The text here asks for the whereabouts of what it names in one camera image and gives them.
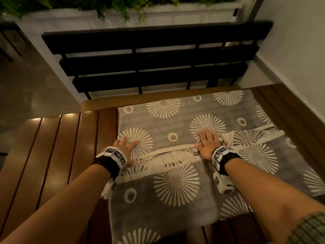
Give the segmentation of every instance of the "forearm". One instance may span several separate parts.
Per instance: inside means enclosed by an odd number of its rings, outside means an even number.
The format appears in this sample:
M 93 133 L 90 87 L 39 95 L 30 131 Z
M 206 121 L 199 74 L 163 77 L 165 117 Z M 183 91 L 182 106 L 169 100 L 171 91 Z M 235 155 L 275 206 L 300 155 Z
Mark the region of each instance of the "forearm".
M 90 166 L 1 244 L 76 243 L 110 175 L 101 165 Z
M 325 211 L 324 205 L 242 159 L 230 160 L 225 169 L 276 243 L 285 243 L 303 217 Z

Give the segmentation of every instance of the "hand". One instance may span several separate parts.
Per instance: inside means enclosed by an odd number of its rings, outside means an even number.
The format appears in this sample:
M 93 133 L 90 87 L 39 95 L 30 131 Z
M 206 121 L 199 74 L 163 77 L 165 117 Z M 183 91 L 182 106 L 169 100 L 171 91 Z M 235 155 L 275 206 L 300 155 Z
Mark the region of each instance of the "hand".
M 113 147 L 119 148 L 124 153 L 127 160 L 127 167 L 130 167 L 134 164 L 134 160 L 131 160 L 131 151 L 138 143 L 140 143 L 140 141 L 136 140 L 126 145 L 127 139 L 128 137 L 124 136 L 122 139 L 115 140 Z
M 205 136 L 202 131 L 199 131 L 201 143 L 196 143 L 195 147 L 199 150 L 201 155 L 207 160 L 212 160 L 212 152 L 215 148 L 221 146 L 218 136 L 215 132 L 211 133 L 209 130 L 204 130 Z

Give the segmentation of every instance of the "wristband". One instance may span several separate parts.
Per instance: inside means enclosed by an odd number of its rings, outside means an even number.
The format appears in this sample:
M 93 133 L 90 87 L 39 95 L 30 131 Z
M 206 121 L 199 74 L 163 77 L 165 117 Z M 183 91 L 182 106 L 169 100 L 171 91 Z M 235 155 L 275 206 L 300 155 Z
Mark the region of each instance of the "wristband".
M 113 180 L 121 174 L 122 170 L 127 166 L 127 159 L 123 152 L 116 147 L 106 147 L 99 153 L 93 164 L 99 164 L 106 168 Z
M 220 175 L 228 176 L 228 173 L 225 170 L 225 164 L 234 158 L 242 157 L 230 147 L 220 146 L 215 148 L 212 152 L 212 164 Z

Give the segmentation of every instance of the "planter box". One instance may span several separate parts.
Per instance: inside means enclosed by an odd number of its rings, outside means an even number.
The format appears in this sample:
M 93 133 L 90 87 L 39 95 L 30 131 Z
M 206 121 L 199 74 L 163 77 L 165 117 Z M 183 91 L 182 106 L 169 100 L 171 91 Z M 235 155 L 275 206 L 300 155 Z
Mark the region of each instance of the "planter box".
M 114 10 L 107 10 L 105 12 L 106 19 L 103 22 L 98 19 L 96 11 L 78 11 L 77 9 L 56 9 L 47 12 L 36 12 L 24 16 L 22 20 L 15 19 L 15 21 L 71 94 L 81 103 L 87 98 L 83 93 L 76 91 L 71 83 L 71 79 L 67 77 L 59 65 L 58 58 L 50 52 L 43 41 L 41 37 L 43 33 L 235 22 L 238 20 L 238 15 L 234 16 L 234 13 L 237 13 L 235 10 L 242 7 L 243 0 L 233 3 L 217 3 L 209 6 L 198 3 L 181 3 L 178 7 L 172 4 L 157 5 L 143 10 L 146 13 L 144 23 L 139 22 L 138 13 L 135 10 L 130 11 L 130 22 L 124 23 L 121 16 Z

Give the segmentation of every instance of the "foliage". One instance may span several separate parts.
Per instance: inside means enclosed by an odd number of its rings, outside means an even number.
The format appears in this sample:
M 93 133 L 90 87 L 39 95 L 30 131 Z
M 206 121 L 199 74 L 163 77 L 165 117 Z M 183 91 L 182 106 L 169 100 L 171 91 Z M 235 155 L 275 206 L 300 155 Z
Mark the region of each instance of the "foliage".
M 96 10 L 98 17 L 104 20 L 104 11 L 114 8 L 125 21 L 130 20 L 129 10 L 139 12 L 139 19 L 144 18 L 140 9 L 156 4 L 233 2 L 235 0 L 0 0 L 0 13 L 11 14 L 21 18 L 29 12 L 55 8 L 78 8 L 79 10 Z

